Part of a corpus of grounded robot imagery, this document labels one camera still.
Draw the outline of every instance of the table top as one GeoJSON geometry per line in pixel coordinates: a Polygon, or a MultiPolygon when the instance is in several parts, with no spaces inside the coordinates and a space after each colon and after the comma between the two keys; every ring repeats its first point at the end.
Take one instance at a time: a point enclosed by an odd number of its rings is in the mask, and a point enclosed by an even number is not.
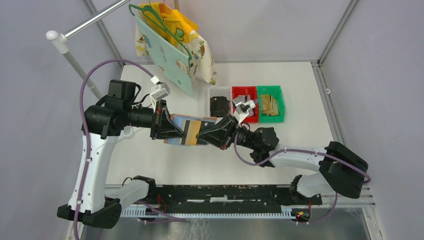
{"type": "MultiPolygon", "coordinates": [[[[195,80],[194,97],[169,81],[155,65],[146,69],[166,82],[171,94],[166,103],[171,114],[207,116],[208,88],[195,80]]],[[[280,143],[294,147],[327,146],[333,140],[317,82],[309,62],[217,63],[217,87],[280,85],[285,120],[282,123],[251,123],[251,129],[274,127],[280,143]]],[[[153,86],[139,68],[126,65],[121,80],[141,85],[142,96],[153,86]]],[[[240,154],[253,161],[250,149],[239,146],[240,154]]],[[[126,177],[141,175],[167,185],[263,185],[289,184],[299,174],[312,172],[291,167],[249,166],[241,162],[231,145],[227,150],[214,146],[178,146],[151,140],[150,129],[140,128],[131,139],[120,141],[112,154],[106,184],[121,184],[126,177]]]]}

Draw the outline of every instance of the green bin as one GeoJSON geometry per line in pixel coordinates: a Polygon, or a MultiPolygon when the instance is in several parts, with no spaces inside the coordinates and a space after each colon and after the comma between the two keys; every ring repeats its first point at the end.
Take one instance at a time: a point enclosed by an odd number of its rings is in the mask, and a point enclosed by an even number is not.
{"type": "Polygon", "coordinates": [[[282,123],[286,107],[284,106],[283,93],[281,86],[256,86],[257,98],[259,103],[259,123],[282,123]],[[269,94],[277,100],[278,115],[268,116],[262,113],[261,95],[269,94]]]}

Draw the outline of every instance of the light blue cloth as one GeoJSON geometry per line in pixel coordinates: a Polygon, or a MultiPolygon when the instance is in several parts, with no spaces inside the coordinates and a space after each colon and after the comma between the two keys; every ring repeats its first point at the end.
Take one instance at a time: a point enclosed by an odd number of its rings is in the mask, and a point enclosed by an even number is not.
{"type": "Polygon", "coordinates": [[[135,20],[140,32],[143,33],[148,54],[154,64],[162,69],[169,80],[193,97],[192,79],[189,75],[189,57],[167,42],[140,18],[135,16],[135,20]]]}

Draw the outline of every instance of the gray wall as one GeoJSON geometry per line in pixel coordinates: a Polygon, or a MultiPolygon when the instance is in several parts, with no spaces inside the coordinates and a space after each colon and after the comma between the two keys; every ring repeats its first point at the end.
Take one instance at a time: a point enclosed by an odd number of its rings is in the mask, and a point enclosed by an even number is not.
{"type": "MultiPolygon", "coordinates": [[[[115,0],[92,0],[100,10],[115,0]]],[[[316,60],[350,0],[179,0],[217,62],[316,60]]],[[[148,3],[132,0],[132,4],[148,3]]],[[[165,1],[170,7],[173,0],[165,1]]],[[[135,20],[127,6],[104,20],[122,57],[137,57],[135,20]]]]}
{"type": "MultiPolygon", "coordinates": [[[[77,178],[82,132],[78,95],[82,80],[46,40],[88,17],[78,0],[0,3],[0,238],[63,239],[69,222],[56,217],[77,178]]],[[[90,27],[69,42],[86,71],[112,58],[90,27]]],[[[103,93],[117,65],[98,71],[103,93]]],[[[86,91],[86,103],[94,97],[86,91]]]]}
{"type": "Polygon", "coordinates": [[[424,1],[359,2],[324,74],[387,239],[423,239],[424,1]]]}

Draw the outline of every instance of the item in green bin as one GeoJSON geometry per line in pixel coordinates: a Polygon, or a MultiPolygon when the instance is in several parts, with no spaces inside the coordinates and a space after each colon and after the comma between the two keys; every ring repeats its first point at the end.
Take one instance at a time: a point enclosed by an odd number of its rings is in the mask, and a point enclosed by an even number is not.
{"type": "Polygon", "coordinates": [[[262,113],[267,114],[268,111],[273,110],[272,100],[273,97],[269,94],[263,94],[260,96],[260,102],[262,104],[262,113]]]}
{"type": "Polygon", "coordinates": [[[278,116],[278,105],[277,100],[275,98],[272,98],[272,112],[268,113],[268,116],[278,116]]]}

